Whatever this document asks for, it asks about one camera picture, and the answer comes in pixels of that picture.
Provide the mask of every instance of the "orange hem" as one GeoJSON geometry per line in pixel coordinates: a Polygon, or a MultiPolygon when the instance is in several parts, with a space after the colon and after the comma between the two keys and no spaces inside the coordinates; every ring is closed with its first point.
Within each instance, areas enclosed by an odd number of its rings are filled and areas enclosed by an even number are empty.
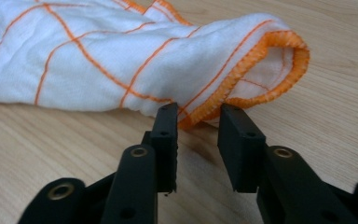
{"type": "Polygon", "coordinates": [[[135,10],[139,11],[140,13],[145,13],[146,12],[146,8],[135,3],[132,2],[131,0],[121,0],[123,2],[125,2],[127,5],[129,5],[130,7],[134,8],[135,10]]]}
{"type": "Polygon", "coordinates": [[[310,51],[307,45],[293,31],[277,31],[264,34],[259,42],[231,69],[217,90],[202,105],[199,105],[188,116],[179,121],[178,127],[186,129],[202,120],[218,117],[220,114],[219,107],[223,102],[240,108],[249,108],[278,98],[290,90],[305,74],[309,60],[310,51]],[[227,99],[237,82],[245,76],[246,72],[267,56],[268,47],[294,48],[293,67],[290,73],[278,86],[263,95],[251,99],[227,99]]]}
{"type": "Polygon", "coordinates": [[[171,3],[166,2],[164,0],[155,0],[155,2],[159,3],[160,5],[162,5],[163,7],[167,8],[168,11],[171,12],[171,14],[173,15],[173,17],[179,21],[180,23],[182,23],[183,25],[192,25],[191,22],[185,20],[180,14],[179,12],[172,6],[171,3]]]}

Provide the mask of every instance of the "orange stripe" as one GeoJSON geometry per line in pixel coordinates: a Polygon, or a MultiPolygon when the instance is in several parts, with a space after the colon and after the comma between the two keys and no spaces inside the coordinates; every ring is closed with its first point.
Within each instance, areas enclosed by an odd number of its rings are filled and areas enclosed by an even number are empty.
{"type": "Polygon", "coordinates": [[[5,36],[7,35],[8,30],[13,26],[14,23],[16,23],[17,21],[19,21],[22,17],[24,17],[26,14],[28,14],[30,11],[39,8],[42,6],[34,6],[34,7],[30,7],[27,10],[23,11],[18,17],[16,17],[6,28],[4,34],[2,35],[1,41],[0,41],[0,46],[2,45],[2,43],[4,42],[5,36]]]}
{"type": "MultiPolygon", "coordinates": [[[[195,34],[198,30],[200,29],[200,27],[198,27],[197,29],[193,30],[189,35],[186,36],[186,38],[190,38],[193,34],[195,34]]],[[[129,93],[129,91],[133,91],[132,86],[133,83],[135,82],[136,78],[139,76],[139,74],[141,74],[141,72],[145,69],[145,67],[152,61],[153,58],[155,58],[160,51],[162,51],[170,42],[172,42],[173,40],[178,39],[177,37],[173,37],[170,38],[168,40],[166,40],[158,49],[156,49],[147,59],[146,61],[138,68],[138,70],[136,71],[135,75],[132,77],[130,86],[127,88],[126,92],[124,93],[124,96],[121,98],[120,101],[120,108],[123,107],[124,105],[124,101],[126,100],[126,97],[129,93]]]]}
{"type": "Polygon", "coordinates": [[[258,87],[260,87],[260,88],[262,88],[262,89],[264,89],[264,90],[266,90],[266,91],[269,91],[269,88],[267,88],[267,87],[265,87],[265,86],[263,86],[263,85],[261,85],[261,84],[259,84],[259,83],[253,82],[253,81],[251,81],[251,80],[249,80],[249,79],[244,78],[244,79],[240,79],[240,81],[244,81],[244,82],[253,84],[253,85],[258,86],[258,87]]]}
{"type": "Polygon", "coordinates": [[[164,10],[162,10],[162,9],[156,7],[156,6],[152,6],[152,8],[155,9],[155,10],[157,10],[157,11],[159,11],[159,12],[161,12],[162,14],[164,14],[164,16],[165,16],[169,21],[174,22],[174,19],[172,19],[172,18],[168,15],[168,13],[166,13],[164,10]]]}
{"type": "Polygon", "coordinates": [[[148,25],[148,24],[155,24],[154,21],[149,21],[149,22],[145,22],[145,23],[142,23],[140,26],[138,26],[137,28],[133,29],[133,30],[129,30],[129,31],[126,31],[124,32],[124,34],[129,34],[131,32],[134,32],[134,31],[137,31],[137,30],[140,30],[142,28],[144,28],[144,26],[148,25]]]}
{"type": "MultiPolygon", "coordinates": [[[[80,35],[78,36],[76,39],[80,39],[80,38],[83,38],[84,36],[86,35],[90,35],[92,33],[108,33],[109,31],[91,31],[91,32],[87,32],[83,35],[80,35]]],[[[53,56],[53,54],[55,53],[55,51],[57,51],[60,47],[66,45],[66,44],[69,44],[69,43],[72,43],[74,40],[68,40],[62,44],[60,44],[59,46],[55,47],[51,53],[48,55],[48,58],[46,59],[46,62],[45,62],[45,70],[43,71],[43,74],[40,78],[40,81],[39,81],[39,84],[37,86],[37,91],[36,91],[36,95],[35,95],[35,98],[34,98],[34,104],[35,105],[38,105],[38,102],[39,102],[39,95],[40,95],[40,92],[42,90],[42,86],[43,86],[43,83],[45,81],[45,78],[46,78],[46,75],[48,73],[48,65],[50,63],[50,60],[51,60],[51,57],[53,56]]]]}
{"type": "Polygon", "coordinates": [[[89,60],[89,62],[91,62],[96,68],[98,68],[100,70],[100,72],[103,73],[107,78],[109,78],[110,80],[115,82],[118,86],[126,89],[126,85],[124,83],[122,83],[119,80],[117,80],[105,68],[103,68],[97,61],[95,61],[95,59],[93,59],[90,56],[90,54],[85,50],[84,46],[80,43],[80,41],[75,39],[74,35],[71,33],[71,31],[69,30],[69,28],[66,25],[66,23],[62,20],[62,18],[57,13],[52,11],[51,8],[48,5],[45,5],[45,8],[48,11],[48,13],[53,15],[53,17],[56,18],[60,22],[60,24],[62,25],[62,27],[65,30],[66,34],[69,36],[69,38],[71,40],[73,40],[76,43],[77,47],[80,49],[82,54],[86,57],[86,59],[89,60]]]}
{"type": "MultiPolygon", "coordinates": [[[[23,18],[26,14],[28,14],[29,12],[33,11],[34,9],[37,9],[39,7],[43,7],[44,5],[37,5],[37,6],[33,6],[30,7],[28,9],[26,9],[25,11],[23,11],[18,17],[16,17],[13,21],[10,22],[10,24],[7,26],[4,34],[2,35],[1,41],[0,41],[0,46],[2,45],[2,43],[4,42],[5,36],[7,35],[7,32],[9,31],[9,29],[17,22],[19,21],[21,18],[23,18]]],[[[84,7],[84,5],[74,5],[74,4],[49,4],[49,6],[55,6],[55,7],[84,7]]]]}
{"type": "Polygon", "coordinates": [[[257,31],[260,27],[262,27],[263,25],[272,22],[273,20],[267,20],[267,21],[262,21],[260,22],[249,34],[247,34],[243,40],[240,42],[240,44],[234,49],[234,51],[231,53],[231,55],[228,57],[228,59],[226,60],[226,62],[223,64],[223,67],[219,70],[219,72],[213,77],[213,79],[199,92],[197,93],[197,95],[195,97],[193,97],[193,99],[191,99],[185,106],[184,108],[187,108],[191,103],[193,103],[197,98],[199,98],[209,87],[212,86],[212,84],[214,84],[214,82],[222,75],[223,71],[225,70],[225,68],[227,67],[228,63],[231,61],[231,59],[234,57],[234,55],[238,52],[238,50],[242,47],[242,45],[246,42],[246,40],[248,40],[248,38],[255,32],[257,31]]]}
{"type": "MultiPolygon", "coordinates": [[[[153,23],[153,22],[143,23],[143,24],[141,24],[139,27],[137,27],[137,28],[135,28],[135,29],[133,29],[133,30],[129,30],[129,31],[125,32],[125,34],[128,34],[128,33],[130,33],[130,32],[139,30],[139,29],[143,28],[145,25],[150,24],[150,23],[153,23]]],[[[40,81],[39,81],[39,85],[38,85],[38,88],[37,88],[37,92],[36,92],[36,95],[35,95],[34,103],[35,103],[36,105],[38,104],[40,92],[41,92],[41,89],[42,89],[44,80],[45,80],[46,75],[47,75],[47,72],[48,72],[48,64],[49,64],[49,61],[50,61],[52,55],[54,54],[54,52],[55,52],[58,48],[62,47],[62,46],[65,45],[65,44],[68,44],[68,43],[71,43],[71,42],[76,42],[76,41],[78,42],[78,39],[84,37],[85,35],[89,35],[89,34],[91,34],[91,33],[97,33],[97,32],[108,33],[108,32],[110,32],[110,31],[92,31],[92,32],[85,33],[85,34],[83,34],[83,35],[81,35],[81,36],[78,36],[77,38],[71,39],[71,40],[69,40],[69,41],[67,41],[67,42],[65,42],[65,43],[60,44],[58,47],[56,47],[56,48],[49,54],[48,59],[47,59],[47,62],[45,63],[45,71],[44,71],[44,73],[43,73],[42,76],[41,76],[41,79],[40,79],[40,81]]],[[[88,59],[94,66],[96,66],[96,67],[101,71],[101,69],[100,69],[101,66],[100,66],[100,65],[99,65],[99,66],[98,66],[98,65],[95,65],[95,63],[94,63],[95,61],[94,61],[92,58],[87,57],[86,55],[85,55],[85,57],[86,57],[86,59],[88,59]]],[[[125,84],[123,84],[123,83],[121,83],[121,84],[122,84],[122,85],[119,85],[119,86],[123,87],[124,89],[127,89],[127,88],[128,88],[127,85],[125,85],[125,84]]],[[[136,92],[136,91],[133,91],[133,90],[130,90],[130,93],[132,93],[133,95],[135,95],[135,96],[137,96],[137,97],[139,97],[139,98],[152,100],[152,101],[155,101],[155,102],[157,102],[157,103],[164,103],[164,102],[172,103],[172,102],[173,102],[172,99],[159,99],[159,98],[154,97],[154,96],[143,95],[143,94],[141,94],[141,93],[139,93],[139,92],[136,92]]]]}

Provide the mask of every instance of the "black plastic part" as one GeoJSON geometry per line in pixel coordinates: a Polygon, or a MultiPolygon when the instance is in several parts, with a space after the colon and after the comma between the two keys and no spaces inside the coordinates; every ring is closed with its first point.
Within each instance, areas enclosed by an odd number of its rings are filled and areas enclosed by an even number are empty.
{"type": "Polygon", "coordinates": [[[162,106],[151,132],[145,132],[143,144],[156,150],[157,191],[176,190],[177,103],[162,106]]]}
{"type": "Polygon", "coordinates": [[[156,154],[148,145],[127,148],[106,200],[102,224],[157,223],[156,154]]]}
{"type": "Polygon", "coordinates": [[[237,192],[255,193],[266,136],[242,109],[223,104],[217,145],[232,188],[237,192]]]}
{"type": "Polygon", "coordinates": [[[28,205],[19,224],[79,223],[84,191],[84,183],[73,178],[47,184],[28,205]]]}
{"type": "Polygon", "coordinates": [[[81,223],[100,223],[106,198],[112,187],[116,173],[106,176],[105,178],[86,187],[86,192],[82,203],[84,209],[82,214],[78,214],[82,220],[81,223]]]}
{"type": "Polygon", "coordinates": [[[284,223],[285,213],[271,183],[265,175],[257,192],[257,205],[265,224],[284,223]]]}
{"type": "Polygon", "coordinates": [[[294,150],[266,148],[264,168],[284,210],[284,223],[358,223],[294,150]]]}

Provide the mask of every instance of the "table surface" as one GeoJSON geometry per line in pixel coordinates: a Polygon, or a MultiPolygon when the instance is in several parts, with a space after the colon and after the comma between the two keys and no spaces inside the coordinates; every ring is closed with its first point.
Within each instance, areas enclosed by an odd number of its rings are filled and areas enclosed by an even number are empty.
{"type": "MultiPolygon", "coordinates": [[[[148,6],[151,0],[139,0],[148,6]]],[[[298,151],[325,182],[358,182],[358,0],[171,0],[195,24],[267,12],[309,44],[308,73],[274,102],[251,109],[268,139],[298,151]]],[[[15,223],[48,182],[87,185],[113,173],[154,119],[129,110],[79,113],[0,105],[0,223],[15,223]]],[[[262,223],[253,194],[232,191],[217,129],[179,132],[177,193],[158,197],[158,223],[262,223]]]]}

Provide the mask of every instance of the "cloth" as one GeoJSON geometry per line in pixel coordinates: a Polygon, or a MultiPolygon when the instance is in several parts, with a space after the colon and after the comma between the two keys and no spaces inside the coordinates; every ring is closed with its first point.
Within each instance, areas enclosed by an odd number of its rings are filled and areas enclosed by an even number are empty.
{"type": "Polygon", "coordinates": [[[156,115],[179,127],[219,106],[271,101],[306,72],[309,50],[263,13],[196,26],[163,0],[0,1],[0,103],[156,115]]]}

